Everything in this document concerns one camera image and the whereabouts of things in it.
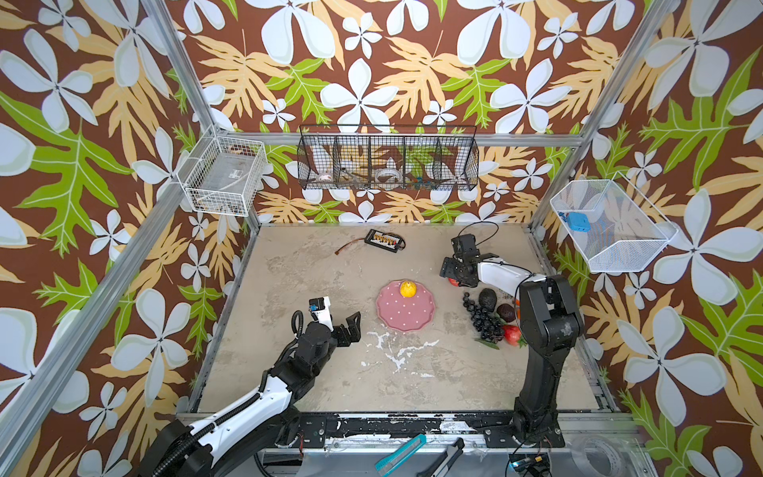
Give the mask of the yellow lemon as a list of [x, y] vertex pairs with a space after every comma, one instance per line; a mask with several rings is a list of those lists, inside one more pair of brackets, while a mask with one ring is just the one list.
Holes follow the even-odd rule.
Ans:
[[413, 298], [417, 294], [417, 284], [411, 280], [405, 280], [399, 285], [399, 294], [403, 298]]

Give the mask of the pink polka dot plate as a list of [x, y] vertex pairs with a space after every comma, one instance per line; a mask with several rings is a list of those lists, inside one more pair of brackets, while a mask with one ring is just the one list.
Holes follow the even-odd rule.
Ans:
[[395, 280], [380, 289], [376, 298], [377, 316], [387, 328], [399, 332], [418, 331], [434, 319], [436, 304], [433, 293], [413, 281], [415, 294], [403, 295], [408, 280]]

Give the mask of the red strawberry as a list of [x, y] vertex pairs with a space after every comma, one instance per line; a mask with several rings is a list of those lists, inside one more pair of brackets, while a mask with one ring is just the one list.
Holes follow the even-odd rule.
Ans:
[[504, 325], [503, 337], [509, 345], [515, 347], [519, 347], [523, 339], [522, 331], [520, 327], [516, 325]]

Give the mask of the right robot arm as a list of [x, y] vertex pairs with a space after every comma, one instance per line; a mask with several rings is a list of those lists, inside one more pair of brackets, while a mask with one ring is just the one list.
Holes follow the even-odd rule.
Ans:
[[558, 425], [558, 387], [564, 362], [584, 323], [577, 298], [561, 275], [534, 273], [481, 254], [471, 234], [451, 240], [453, 254], [443, 260], [440, 275], [462, 287], [486, 284], [512, 298], [522, 337], [528, 343], [524, 385], [515, 399], [508, 433], [522, 445], [565, 445]]

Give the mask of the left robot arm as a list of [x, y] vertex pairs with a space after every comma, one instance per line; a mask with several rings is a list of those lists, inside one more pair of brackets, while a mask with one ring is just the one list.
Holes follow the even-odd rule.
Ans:
[[311, 311], [313, 320], [301, 329], [303, 314], [292, 315], [295, 338], [257, 388], [224, 409], [185, 425], [179, 419], [162, 429], [138, 465], [139, 476], [223, 476], [248, 453], [273, 445], [300, 418], [295, 404], [314, 387], [316, 378], [338, 347], [361, 340], [362, 314], [334, 326], [329, 310]]

